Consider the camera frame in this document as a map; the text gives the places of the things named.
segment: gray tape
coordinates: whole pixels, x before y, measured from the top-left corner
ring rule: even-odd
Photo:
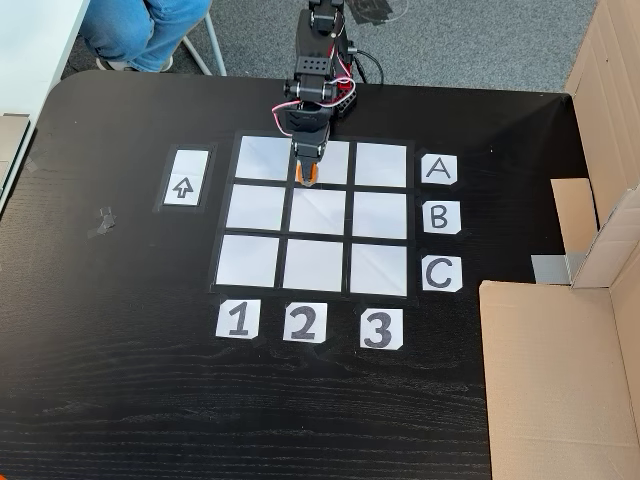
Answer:
[[[531,255],[536,283],[570,285],[567,260],[564,255]]]
[[[36,165],[36,162],[33,161],[31,156],[28,156],[24,161],[24,168],[26,168],[29,173],[33,173],[38,170],[38,165]]]
[[[101,208],[96,212],[96,217],[102,218],[102,223],[98,228],[92,228],[87,232],[89,239],[107,234],[116,225],[116,216],[111,211],[111,207]]]
[[[578,270],[582,266],[582,262],[587,258],[586,253],[567,253],[567,268],[569,269],[569,277],[571,277],[571,281],[576,278],[578,274]]]

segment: white paper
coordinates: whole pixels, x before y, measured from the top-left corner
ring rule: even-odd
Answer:
[[[326,337],[326,303],[292,303],[287,307],[283,340],[322,343]]]
[[[207,150],[178,150],[171,173],[175,175],[204,176],[207,171]]]
[[[345,198],[345,192],[294,189],[289,230],[342,235]]]
[[[203,176],[171,174],[164,204],[192,207],[198,205],[203,181]]]
[[[236,177],[284,181],[290,153],[290,138],[242,137]]]
[[[406,247],[354,243],[351,292],[406,297]]]
[[[452,185],[458,181],[458,157],[427,153],[422,157],[422,183]]]
[[[455,235],[462,230],[460,202],[426,202],[422,206],[422,225],[427,233]]]
[[[342,290],[342,244],[289,240],[284,288],[339,292]]]
[[[216,283],[273,287],[278,243],[277,238],[225,235]]]
[[[164,196],[165,205],[198,205],[208,159],[207,150],[176,152]]]
[[[234,185],[227,228],[280,230],[285,189]]]
[[[353,235],[407,238],[407,196],[398,193],[355,192]]]
[[[356,185],[406,187],[407,147],[358,143]]]
[[[329,142],[318,163],[318,183],[346,185],[349,167],[349,142]]]
[[[403,344],[403,312],[369,308],[360,317],[360,347],[398,350]]]
[[[250,340],[258,336],[260,300],[227,300],[220,305],[216,337]]]
[[[462,288],[460,257],[427,255],[422,259],[422,289],[436,292],[457,292]]]

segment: red wire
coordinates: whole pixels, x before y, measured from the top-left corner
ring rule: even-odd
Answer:
[[[278,130],[280,130],[280,132],[285,137],[292,137],[293,135],[290,134],[290,133],[285,132],[284,129],[282,128],[282,125],[280,125],[280,119],[278,118],[278,110],[280,110],[281,108],[284,108],[284,107],[289,107],[291,105],[299,105],[301,103],[302,103],[302,100],[294,100],[292,102],[281,103],[280,105],[276,105],[275,107],[273,107],[271,109],[271,113],[273,113],[273,118],[276,121],[276,125],[278,126]]]

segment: robotic arm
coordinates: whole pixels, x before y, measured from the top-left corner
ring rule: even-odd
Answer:
[[[296,180],[307,187],[318,179],[331,121],[356,103],[353,43],[344,24],[344,0],[309,1],[298,21],[294,77],[284,86],[288,101],[272,110],[280,131],[292,138]]]

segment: black table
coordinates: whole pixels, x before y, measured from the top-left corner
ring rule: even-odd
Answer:
[[[330,305],[323,348],[217,338],[210,261],[238,131],[276,134],[280,81],[91,72],[51,93],[0,221],[0,474],[95,478],[488,479],[478,312],[484,279],[532,282],[562,254],[550,178],[587,175],[569,97],[362,86],[347,139],[458,155],[456,294],[404,309],[404,346],[359,347],[361,303]],[[203,211],[154,212],[172,145],[217,144]],[[109,206],[116,226],[88,238]],[[415,225],[420,226],[420,209]]]

